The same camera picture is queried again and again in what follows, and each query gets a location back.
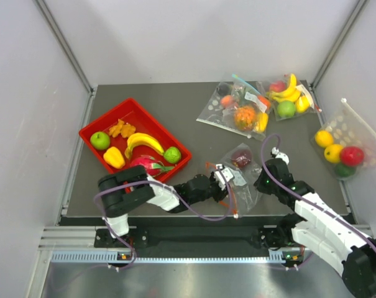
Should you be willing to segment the zip bag with red zipper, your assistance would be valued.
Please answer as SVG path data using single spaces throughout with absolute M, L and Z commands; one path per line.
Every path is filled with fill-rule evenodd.
M 262 196 L 254 186 L 261 173 L 261 167 L 255 162 L 254 158 L 252 157 L 251 163 L 242 169 L 235 167 L 231 162 L 231 155 L 239 149 L 251 151 L 247 144 L 241 143 L 227 152 L 218 163 L 206 162 L 205 165 L 207 172 L 215 170 L 215 164 L 223 164 L 232 171 L 234 179 L 230 185 L 232 191 L 232 215 L 235 219 L 247 215 Z

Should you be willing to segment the orange mandarin cluster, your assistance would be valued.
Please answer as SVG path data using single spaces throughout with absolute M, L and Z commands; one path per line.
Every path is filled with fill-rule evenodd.
M 117 120 L 116 125 L 113 125 L 109 128 L 108 135 L 112 138 L 116 138 L 117 136 L 121 136 L 122 138 L 129 138 L 136 132 L 136 127 L 124 122 L 121 119 Z

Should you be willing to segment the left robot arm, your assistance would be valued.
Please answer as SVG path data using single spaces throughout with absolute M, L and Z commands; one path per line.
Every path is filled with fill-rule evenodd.
M 233 178 L 229 168 L 216 165 L 210 176 L 197 174 L 185 183 L 169 186 L 154 179 L 143 166 L 133 166 L 102 177 L 94 201 L 101 203 L 109 240 L 123 246 L 130 237 L 129 212 L 148 203 L 177 214 L 207 199 L 219 202 L 231 193 Z

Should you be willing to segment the dark red plum toy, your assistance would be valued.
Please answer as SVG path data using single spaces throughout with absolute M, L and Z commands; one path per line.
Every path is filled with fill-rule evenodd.
M 236 150 L 231 155 L 231 162 L 237 168 L 245 168 L 252 161 L 251 151 L 248 149 L 239 149 Z

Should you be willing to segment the yellow star fruit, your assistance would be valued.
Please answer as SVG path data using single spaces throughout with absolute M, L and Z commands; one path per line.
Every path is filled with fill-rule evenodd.
M 109 147 L 103 154 L 104 161 L 113 168 L 121 169 L 126 164 L 121 151 L 116 147 Z

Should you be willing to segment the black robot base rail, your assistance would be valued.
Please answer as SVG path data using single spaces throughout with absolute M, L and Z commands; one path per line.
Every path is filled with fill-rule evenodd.
M 282 230 L 294 215 L 227 217 L 210 222 L 193 216 L 131 217 L 123 239 L 139 257 L 265 256 L 268 250 L 299 250 Z

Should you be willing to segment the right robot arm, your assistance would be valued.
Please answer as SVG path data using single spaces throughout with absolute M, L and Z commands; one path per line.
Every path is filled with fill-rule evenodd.
M 309 248 L 338 273 L 354 297 L 376 297 L 376 238 L 335 213 L 306 182 L 294 180 L 281 158 L 262 164 L 254 186 L 293 211 L 280 224 L 283 244 Z

